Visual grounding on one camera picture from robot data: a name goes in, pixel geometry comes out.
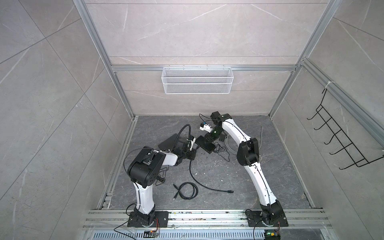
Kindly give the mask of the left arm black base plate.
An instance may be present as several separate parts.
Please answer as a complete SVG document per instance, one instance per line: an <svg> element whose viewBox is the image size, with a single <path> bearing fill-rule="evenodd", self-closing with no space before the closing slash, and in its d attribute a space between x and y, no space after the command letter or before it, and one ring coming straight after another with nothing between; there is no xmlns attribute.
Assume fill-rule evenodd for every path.
<svg viewBox="0 0 384 240"><path fill-rule="evenodd" d="M131 212L128 227L160 227L166 228L169 221L169 212L166 211L155 211L148 215L140 212Z"/></svg>

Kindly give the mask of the ribbed black network switch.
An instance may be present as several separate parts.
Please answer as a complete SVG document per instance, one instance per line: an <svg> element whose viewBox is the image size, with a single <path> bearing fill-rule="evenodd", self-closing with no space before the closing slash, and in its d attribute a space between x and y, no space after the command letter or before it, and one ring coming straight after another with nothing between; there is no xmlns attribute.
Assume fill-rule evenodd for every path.
<svg viewBox="0 0 384 240"><path fill-rule="evenodd" d="M203 136L199 136L196 139L196 144L209 154L216 149L216 145L206 140Z"/></svg>

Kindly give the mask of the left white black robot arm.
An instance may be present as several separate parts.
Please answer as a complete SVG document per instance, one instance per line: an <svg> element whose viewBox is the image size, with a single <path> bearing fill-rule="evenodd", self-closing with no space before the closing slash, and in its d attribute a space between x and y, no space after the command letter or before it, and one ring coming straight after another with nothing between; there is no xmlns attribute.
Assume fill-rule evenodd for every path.
<svg viewBox="0 0 384 240"><path fill-rule="evenodd" d="M155 203L153 200L153 184L164 166L178 166L185 159L193 160L196 155L194 149L196 138L191 134L191 125L186 124L178 134L161 143L160 150L144 146L125 172L134 184L137 197L135 212L150 222L155 217Z"/></svg>

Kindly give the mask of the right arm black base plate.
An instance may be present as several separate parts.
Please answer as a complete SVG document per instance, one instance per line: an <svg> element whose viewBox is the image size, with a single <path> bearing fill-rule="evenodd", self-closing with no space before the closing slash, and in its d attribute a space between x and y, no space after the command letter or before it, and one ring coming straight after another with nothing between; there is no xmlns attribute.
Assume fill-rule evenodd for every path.
<svg viewBox="0 0 384 240"><path fill-rule="evenodd" d="M280 216L268 216L263 211L245 210L249 227L288 227L289 223L285 213Z"/></svg>

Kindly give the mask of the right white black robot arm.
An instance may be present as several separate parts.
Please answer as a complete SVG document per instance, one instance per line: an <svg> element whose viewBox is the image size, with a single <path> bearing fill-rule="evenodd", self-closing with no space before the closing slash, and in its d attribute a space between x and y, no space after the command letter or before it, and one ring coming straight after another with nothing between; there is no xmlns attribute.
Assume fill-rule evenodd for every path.
<svg viewBox="0 0 384 240"><path fill-rule="evenodd" d="M210 120L215 126L212 128L206 121L201 124L200 130L207 133L198 138L198 145L210 153L215 148L214 141L224 131L234 139L238 146L237 161L246 169L257 190L262 209L261 220L264 225L272 227L279 222L280 218L285 217L285 213L263 174L258 140L242 131L229 114L222 115L219 112L213 112Z"/></svg>

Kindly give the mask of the black power adapter with cable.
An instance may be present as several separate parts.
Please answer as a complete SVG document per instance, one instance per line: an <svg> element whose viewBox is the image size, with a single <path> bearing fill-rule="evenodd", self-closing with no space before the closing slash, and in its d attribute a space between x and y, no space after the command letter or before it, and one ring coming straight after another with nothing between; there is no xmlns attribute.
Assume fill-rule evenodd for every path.
<svg viewBox="0 0 384 240"><path fill-rule="evenodd" d="M214 143L215 149L214 153L223 158L226 162L230 162L230 152L226 146L224 146L225 140L227 139L227 135L222 133L218 140Z"/></svg>

